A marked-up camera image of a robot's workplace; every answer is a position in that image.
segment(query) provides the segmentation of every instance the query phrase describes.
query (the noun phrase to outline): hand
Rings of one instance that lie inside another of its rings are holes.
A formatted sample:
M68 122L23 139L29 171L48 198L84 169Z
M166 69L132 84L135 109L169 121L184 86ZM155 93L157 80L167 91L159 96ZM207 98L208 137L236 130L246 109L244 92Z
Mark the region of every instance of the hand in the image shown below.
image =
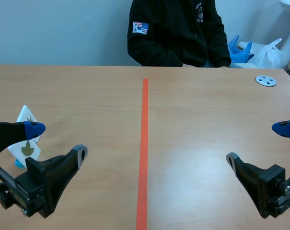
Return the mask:
M190 66L190 65L187 65L187 64L183 64L182 67L195 67L195 66Z

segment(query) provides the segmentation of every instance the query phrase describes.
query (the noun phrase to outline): wooden table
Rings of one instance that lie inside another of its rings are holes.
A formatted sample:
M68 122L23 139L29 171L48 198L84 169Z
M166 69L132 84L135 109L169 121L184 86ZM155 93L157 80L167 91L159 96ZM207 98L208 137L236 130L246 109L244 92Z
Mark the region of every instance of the wooden table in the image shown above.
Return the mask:
M278 84L255 82L266 74ZM283 70L0 66L0 121L24 104L47 130L40 160L83 143L89 155L47 219L0 206L0 230L134 230L143 78L149 79L149 230L290 230L290 209L262 219L225 156L290 176ZM0 165L22 173L7 151Z

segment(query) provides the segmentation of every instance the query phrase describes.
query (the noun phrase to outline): person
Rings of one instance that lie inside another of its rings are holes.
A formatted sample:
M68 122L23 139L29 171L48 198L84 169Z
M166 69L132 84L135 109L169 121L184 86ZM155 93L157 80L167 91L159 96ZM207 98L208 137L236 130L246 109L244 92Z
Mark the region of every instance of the person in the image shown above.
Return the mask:
M215 0L133 0L128 54L142 66L231 64Z

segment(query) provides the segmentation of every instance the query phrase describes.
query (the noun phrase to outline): red tape line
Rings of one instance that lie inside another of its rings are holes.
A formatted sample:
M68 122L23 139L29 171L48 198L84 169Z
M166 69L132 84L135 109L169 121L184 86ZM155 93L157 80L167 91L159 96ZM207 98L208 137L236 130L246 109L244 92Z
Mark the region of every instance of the red tape line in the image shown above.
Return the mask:
M140 128L139 191L137 198L136 230L147 230L148 94L148 79L143 79Z

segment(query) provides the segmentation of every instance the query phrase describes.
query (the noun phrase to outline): blue object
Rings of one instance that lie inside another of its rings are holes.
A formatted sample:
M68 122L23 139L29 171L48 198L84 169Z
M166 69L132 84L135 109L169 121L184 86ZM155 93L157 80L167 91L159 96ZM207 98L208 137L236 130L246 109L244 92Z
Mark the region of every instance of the blue object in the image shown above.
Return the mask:
M272 126L272 129L278 135L290 138L290 121L277 122Z
M29 121L25 121L24 130L26 139L30 140L42 135L43 132L46 130L46 126L40 122L33 124Z
M250 55L252 42L250 42L245 49L241 50L241 49L236 48L238 40L239 40L239 35L235 36L234 39L228 44L232 63L247 63L247 61L250 59L249 55Z
M18 161L18 160L15 161L15 165L16 165L18 168L20 168L20 169L23 168L23 165L22 165L22 164L20 163L20 161Z

